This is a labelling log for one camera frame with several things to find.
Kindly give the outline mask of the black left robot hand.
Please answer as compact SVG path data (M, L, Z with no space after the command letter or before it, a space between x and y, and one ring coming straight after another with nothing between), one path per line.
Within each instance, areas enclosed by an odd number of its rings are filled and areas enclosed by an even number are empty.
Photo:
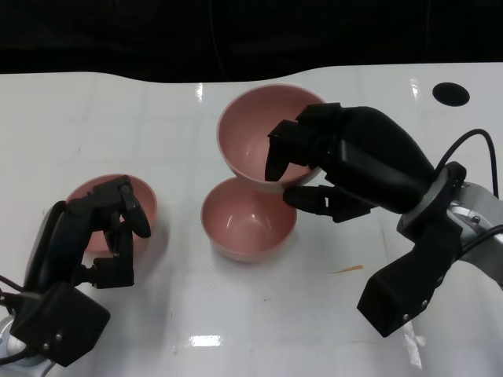
M101 231L110 258L82 264L93 232ZM151 236L149 220L130 177L122 175L95 185L85 196L60 201L51 208L28 263L23 288L44 292L65 282L90 283L98 289L134 285L133 236Z

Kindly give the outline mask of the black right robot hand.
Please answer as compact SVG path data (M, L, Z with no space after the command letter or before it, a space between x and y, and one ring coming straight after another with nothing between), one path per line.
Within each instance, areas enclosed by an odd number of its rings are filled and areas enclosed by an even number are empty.
M335 223L369 214L375 207L404 214L434 181L434 167L396 122L375 108L311 104L295 120L269 133L267 181L279 181L291 164L325 172L330 186L285 189L283 200Z

